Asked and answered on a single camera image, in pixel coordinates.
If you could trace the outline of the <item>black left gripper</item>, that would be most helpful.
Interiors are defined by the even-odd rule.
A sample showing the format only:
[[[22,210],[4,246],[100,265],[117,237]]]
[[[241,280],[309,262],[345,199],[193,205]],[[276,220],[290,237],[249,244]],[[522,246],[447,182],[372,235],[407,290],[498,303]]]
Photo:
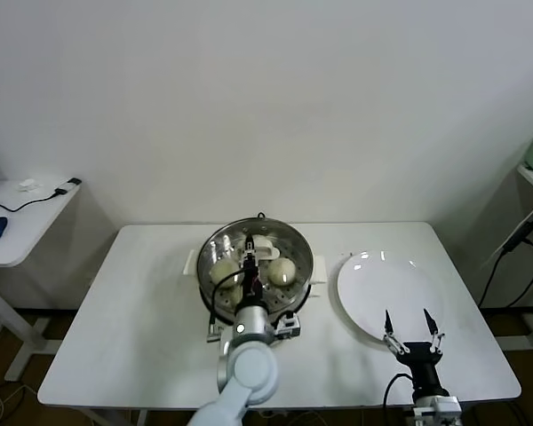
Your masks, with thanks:
[[[252,234],[245,237],[243,254],[243,306],[262,305],[263,287],[256,266],[256,249]]]

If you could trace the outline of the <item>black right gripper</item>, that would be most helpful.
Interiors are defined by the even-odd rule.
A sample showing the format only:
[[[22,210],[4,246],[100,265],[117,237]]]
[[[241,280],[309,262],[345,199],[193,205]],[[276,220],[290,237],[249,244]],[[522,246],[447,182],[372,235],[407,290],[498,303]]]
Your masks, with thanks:
[[[436,371],[436,365],[442,359],[441,345],[445,334],[440,331],[427,309],[424,309],[424,314],[431,335],[430,343],[400,342],[394,335],[388,311],[386,311],[383,342],[392,354],[398,354],[397,360],[410,369],[414,395],[448,395]]]

